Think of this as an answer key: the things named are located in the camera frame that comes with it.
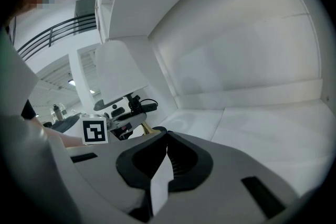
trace metal railing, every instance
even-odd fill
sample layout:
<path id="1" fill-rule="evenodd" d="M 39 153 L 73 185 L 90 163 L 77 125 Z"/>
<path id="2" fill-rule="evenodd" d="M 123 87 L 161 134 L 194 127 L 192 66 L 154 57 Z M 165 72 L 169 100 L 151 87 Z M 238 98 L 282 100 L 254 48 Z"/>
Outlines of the metal railing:
<path id="1" fill-rule="evenodd" d="M 54 42 L 61 38 L 96 28 L 97 24 L 94 13 L 78 16 L 44 30 L 20 47 L 17 52 L 26 61 L 43 48 L 47 46 L 51 47 Z"/>

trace person's arm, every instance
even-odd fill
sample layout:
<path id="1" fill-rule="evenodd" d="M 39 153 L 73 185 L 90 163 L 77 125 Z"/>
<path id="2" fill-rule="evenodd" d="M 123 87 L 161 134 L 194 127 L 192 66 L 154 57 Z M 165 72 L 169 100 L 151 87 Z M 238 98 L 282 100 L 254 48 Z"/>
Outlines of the person's arm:
<path id="1" fill-rule="evenodd" d="M 50 128 L 45 128 L 37 119 L 36 117 L 36 113 L 32 107 L 32 105 L 30 104 L 29 100 L 27 101 L 21 116 L 26 119 L 26 120 L 30 120 L 31 122 L 33 122 L 34 124 L 42 127 L 44 129 L 44 131 L 46 132 L 47 135 L 51 136 L 51 135 L 56 135 L 59 136 L 65 147 L 72 147 L 72 146 L 84 146 L 82 143 L 82 139 L 79 137 L 72 137 L 69 135 L 65 135 L 62 134 L 60 132 L 57 132 L 53 129 Z"/>
<path id="2" fill-rule="evenodd" d="M 36 117 L 33 117 L 30 121 L 42 127 L 48 136 L 52 136 L 52 135 L 59 136 L 62 139 L 65 147 L 84 146 L 82 143 L 82 139 L 80 137 L 73 137 L 73 136 L 65 135 L 53 129 L 45 128 Z"/>

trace white wall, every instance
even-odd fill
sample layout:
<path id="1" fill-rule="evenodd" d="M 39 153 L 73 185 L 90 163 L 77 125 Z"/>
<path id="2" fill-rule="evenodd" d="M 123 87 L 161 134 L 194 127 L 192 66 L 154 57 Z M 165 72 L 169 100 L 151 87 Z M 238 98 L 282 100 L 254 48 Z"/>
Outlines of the white wall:
<path id="1" fill-rule="evenodd" d="M 268 87 L 219 92 L 184 94 L 175 97 L 180 109 L 215 109 L 228 107 L 289 104 L 320 99 L 322 79 L 298 81 Z"/>
<path id="2" fill-rule="evenodd" d="M 147 87 L 136 91 L 134 94 L 138 94 L 142 100 L 150 98 L 159 103 L 158 109 L 155 112 L 148 113 L 146 120 L 150 126 L 157 126 L 171 115 L 177 109 L 177 106 L 155 53 L 147 37 L 124 37 L 118 38 L 118 40 L 125 43 L 139 70 L 148 82 Z"/>
<path id="3" fill-rule="evenodd" d="M 301 0 L 180 0 L 150 36 L 177 95 L 320 76 Z"/>
<path id="4" fill-rule="evenodd" d="M 101 94 L 97 93 L 96 95 L 93 96 L 93 99 L 96 102 L 99 101 L 101 99 Z M 83 105 L 80 101 L 67 108 L 67 113 L 71 116 L 74 115 L 74 114 L 77 114 L 79 112 L 80 113 L 85 113 L 85 109 L 84 109 L 84 107 L 83 107 Z"/>
<path id="5" fill-rule="evenodd" d="M 19 49 L 30 39 L 49 27 L 74 18 L 76 3 L 58 9 L 37 9 L 28 15 L 18 16 L 16 25 L 15 48 Z"/>
<path id="6" fill-rule="evenodd" d="M 320 0 L 303 0 L 318 36 L 323 88 L 321 99 L 336 115 L 336 32 Z"/>

